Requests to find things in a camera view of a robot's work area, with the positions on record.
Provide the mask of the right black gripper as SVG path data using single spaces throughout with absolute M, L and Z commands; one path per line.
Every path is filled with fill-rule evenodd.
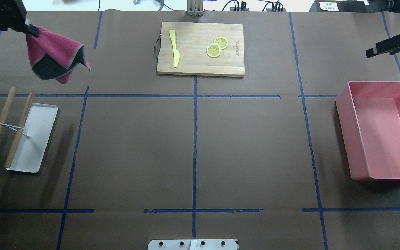
M 387 38 L 384 41 L 376 43 L 373 48 L 365 51 L 366 57 L 371 58 L 376 55 L 381 55 L 384 53 L 389 53 L 394 55 L 400 52 L 400 35 L 395 35 L 391 38 Z

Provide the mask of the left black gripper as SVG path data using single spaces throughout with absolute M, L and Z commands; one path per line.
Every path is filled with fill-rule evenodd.
M 27 10 L 21 0 L 0 0 L 0 30 L 19 30 L 24 27 L 24 34 L 38 37 L 40 30 L 26 22 Z

